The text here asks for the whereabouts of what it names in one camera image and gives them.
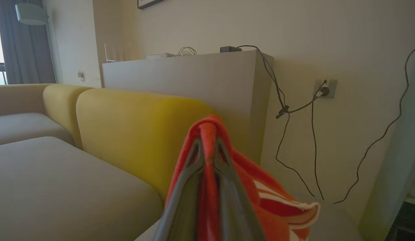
gray curtain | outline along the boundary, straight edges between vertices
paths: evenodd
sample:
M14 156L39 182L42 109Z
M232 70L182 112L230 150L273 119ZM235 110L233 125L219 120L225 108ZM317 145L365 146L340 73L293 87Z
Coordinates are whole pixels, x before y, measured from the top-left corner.
M16 3L42 6L42 0L0 0L0 36L8 84L55 83L46 26L19 23Z

electrical outlet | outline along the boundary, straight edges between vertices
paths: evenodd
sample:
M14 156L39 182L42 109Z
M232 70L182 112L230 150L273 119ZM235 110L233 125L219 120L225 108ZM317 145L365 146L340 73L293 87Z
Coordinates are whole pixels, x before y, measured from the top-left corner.
M315 88L313 90L313 95L316 94L316 91L319 89L319 87L321 86L323 82L324 82L323 79L317 79L315 81ZM333 99L336 96L337 83L338 83L338 80L336 79L327 80L327 83L324 84L324 87L327 87L330 90L330 92L328 93L327 96L319 96L319 98Z
M85 82L85 75L83 72L78 72L78 78L80 79L81 82Z

yellow cushion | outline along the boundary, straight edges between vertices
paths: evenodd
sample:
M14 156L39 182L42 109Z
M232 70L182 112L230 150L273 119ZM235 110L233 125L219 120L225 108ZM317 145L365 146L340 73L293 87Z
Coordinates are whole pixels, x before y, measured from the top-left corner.
M46 115L64 127L72 135L75 146L82 149L81 135L76 119L76 102L84 91L92 89L67 84L53 84L45 88L44 105Z
M127 90L88 90L77 102L83 149L144 180L163 198L189 128L211 114L197 100Z
M0 85L0 116L22 113L45 114L42 94L51 84Z

yellow sofa backrest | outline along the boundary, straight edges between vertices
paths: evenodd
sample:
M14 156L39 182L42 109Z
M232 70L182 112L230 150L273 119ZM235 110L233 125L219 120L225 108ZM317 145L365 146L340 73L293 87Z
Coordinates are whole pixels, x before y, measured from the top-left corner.
M75 146L82 149L81 135L76 118L76 102L81 93L90 90L68 84L53 84L44 90L45 114L72 135Z
M84 151L150 184L166 198L189 128L213 114L200 101L92 89L77 101Z

picture frame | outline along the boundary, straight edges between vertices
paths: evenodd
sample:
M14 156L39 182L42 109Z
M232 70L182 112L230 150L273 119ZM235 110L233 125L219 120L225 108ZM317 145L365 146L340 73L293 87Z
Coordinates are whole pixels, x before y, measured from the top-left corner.
M137 0L137 8L144 9L164 0Z

